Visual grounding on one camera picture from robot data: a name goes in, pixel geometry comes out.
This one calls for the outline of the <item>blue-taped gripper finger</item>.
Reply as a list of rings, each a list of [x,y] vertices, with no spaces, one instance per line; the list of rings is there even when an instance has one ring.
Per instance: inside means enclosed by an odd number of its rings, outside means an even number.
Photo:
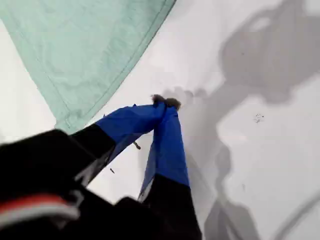
[[[123,150],[151,132],[160,123],[166,108],[166,99],[155,94],[152,104],[119,108],[73,133],[72,138],[94,157],[75,180],[87,186]]]
[[[152,101],[164,107],[164,115],[153,129],[139,201],[152,213],[159,239],[200,240],[178,116],[181,103],[163,97]]]

